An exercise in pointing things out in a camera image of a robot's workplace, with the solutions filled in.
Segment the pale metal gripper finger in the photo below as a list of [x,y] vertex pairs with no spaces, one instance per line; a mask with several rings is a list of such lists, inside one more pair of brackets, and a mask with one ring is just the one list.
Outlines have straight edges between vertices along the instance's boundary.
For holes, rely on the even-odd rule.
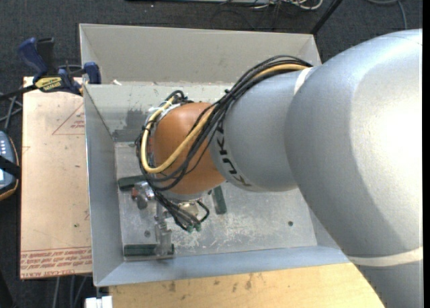
[[154,191],[146,181],[137,182],[132,187],[132,198],[139,210],[146,209],[148,207],[148,202],[152,201],[154,197]]
[[166,223],[157,223],[155,225],[156,247],[155,255],[158,257],[171,257],[174,254],[174,245],[171,241],[172,231]]

